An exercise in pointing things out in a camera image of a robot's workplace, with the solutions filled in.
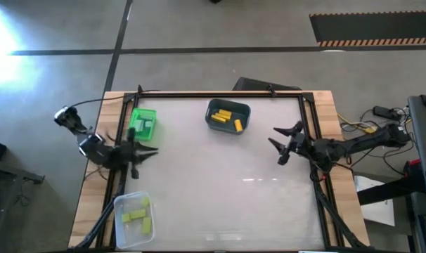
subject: wooden table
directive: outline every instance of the wooden table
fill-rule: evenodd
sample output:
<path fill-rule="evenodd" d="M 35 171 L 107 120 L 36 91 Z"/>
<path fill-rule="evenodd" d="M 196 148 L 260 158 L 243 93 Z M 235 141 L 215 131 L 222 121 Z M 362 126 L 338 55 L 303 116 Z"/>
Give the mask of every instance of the wooden table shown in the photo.
<path fill-rule="evenodd" d="M 149 93 L 158 93 L 159 91 L 149 91 Z M 235 92 L 235 93 L 252 93 L 262 91 L 224 91 L 224 92 Z M 278 93 L 298 93 L 298 91 L 278 91 Z M 342 139 L 341 128 L 337 118 L 337 112 L 335 104 L 333 102 L 333 96 L 331 91 L 305 91 L 312 92 L 314 94 L 316 111 L 318 120 L 321 128 L 323 138 L 335 138 Z M 114 91 L 105 93 L 105 98 L 114 98 L 124 95 L 124 91 Z M 117 123 L 120 118 L 120 111 L 122 107 L 122 99 L 118 100 L 105 100 L 101 106 L 101 113 L 98 118 L 97 132 L 100 135 L 106 136 L 109 133 L 110 136 L 114 136 L 117 131 Z M 128 119 L 130 118 L 131 109 L 127 111 L 126 124 L 127 127 Z M 86 173 L 96 170 L 97 166 L 91 162 L 88 163 Z M 105 177 L 108 176 L 107 171 L 103 171 Z M 357 198 L 356 189 L 354 186 L 354 180 L 349 170 L 335 167 L 330 173 L 332 180 L 333 190 L 335 194 L 335 201 L 340 216 L 344 222 L 348 225 L 351 231 L 357 236 L 357 238 L 366 245 L 369 245 L 368 234 L 366 232 L 365 223 L 363 221 L 363 215 L 359 200 Z M 82 241 L 84 236 L 91 230 L 92 226 L 98 220 L 103 206 L 105 189 L 107 181 L 101 178 L 99 174 L 92 174 L 87 180 L 85 180 L 79 204 L 77 207 L 77 213 L 75 216 L 74 224 L 69 241 L 69 247 L 75 246 Z M 336 238 L 334 236 L 334 228 L 330 217 L 326 212 L 326 218 L 328 221 L 328 230 L 332 245 L 336 245 Z M 107 230 L 104 235 L 104 244 L 107 245 L 110 241 L 110 231 L 112 225 L 112 216 L 110 216 L 109 222 L 107 222 Z"/>

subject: clear plastic container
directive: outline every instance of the clear plastic container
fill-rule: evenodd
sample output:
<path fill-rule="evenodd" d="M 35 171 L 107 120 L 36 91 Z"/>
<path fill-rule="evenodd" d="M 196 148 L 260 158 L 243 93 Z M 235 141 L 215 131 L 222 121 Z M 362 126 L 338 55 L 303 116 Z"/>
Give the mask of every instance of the clear plastic container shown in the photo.
<path fill-rule="evenodd" d="M 115 206 L 115 230 L 116 246 L 120 249 L 126 249 L 150 242 L 155 236 L 154 217 L 152 212 L 152 201 L 147 192 L 129 193 L 119 196 L 114 201 Z M 145 209 L 146 217 L 150 217 L 150 233 L 142 233 L 143 219 L 132 219 L 123 222 L 123 214 L 130 214 L 133 211 Z"/>

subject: white tabletop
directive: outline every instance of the white tabletop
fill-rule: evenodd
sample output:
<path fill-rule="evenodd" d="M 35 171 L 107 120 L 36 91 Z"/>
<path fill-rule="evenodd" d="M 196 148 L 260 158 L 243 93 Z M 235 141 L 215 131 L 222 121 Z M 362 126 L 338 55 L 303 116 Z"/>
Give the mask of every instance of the white tabletop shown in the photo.
<path fill-rule="evenodd" d="M 210 98 L 144 98 L 157 110 L 153 139 L 160 153 L 127 177 L 126 193 L 146 191 L 155 238 L 130 250 L 323 249 L 309 163 L 292 154 L 285 166 L 268 142 L 289 138 L 273 127 L 301 119 L 295 98 L 234 98 L 251 108 L 245 132 L 209 129 Z"/>

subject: concrete floor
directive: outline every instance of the concrete floor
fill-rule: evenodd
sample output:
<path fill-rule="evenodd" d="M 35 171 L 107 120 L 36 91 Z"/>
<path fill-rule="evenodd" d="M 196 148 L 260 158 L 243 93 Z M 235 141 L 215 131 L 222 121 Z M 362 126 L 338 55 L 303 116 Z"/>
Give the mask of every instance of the concrete floor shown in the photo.
<path fill-rule="evenodd" d="M 114 48 L 125 0 L 0 1 L 0 53 L 11 50 Z M 315 46 L 310 13 L 426 10 L 426 0 L 135 0 L 123 48 L 190 46 Z M 71 134 L 53 122 L 64 105 L 100 98 L 111 56 L 2 56 L 0 142 L 5 161 L 46 175 L 24 187 L 29 207 L 17 206 L 1 233 L 0 252 L 65 249 L 86 160 Z M 426 51 L 229 53 L 120 56 L 113 91 L 230 90 L 241 77 L 303 89 L 332 90 L 337 111 L 357 120 L 373 107 L 403 107 L 426 93 Z M 94 125 L 99 103 L 78 107 Z M 390 162 L 401 168 L 415 150 Z M 395 178 L 368 157 L 355 168 Z M 371 243 L 406 251 L 402 200 L 396 228 L 368 223 Z"/>

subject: black floor mat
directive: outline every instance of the black floor mat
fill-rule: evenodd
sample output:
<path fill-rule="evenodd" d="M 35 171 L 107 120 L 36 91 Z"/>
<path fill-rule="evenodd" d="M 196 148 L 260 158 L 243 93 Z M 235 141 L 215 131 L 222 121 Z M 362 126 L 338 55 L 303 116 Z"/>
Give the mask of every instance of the black floor mat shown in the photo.
<path fill-rule="evenodd" d="M 311 14 L 320 46 L 426 44 L 426 11 Z"/>

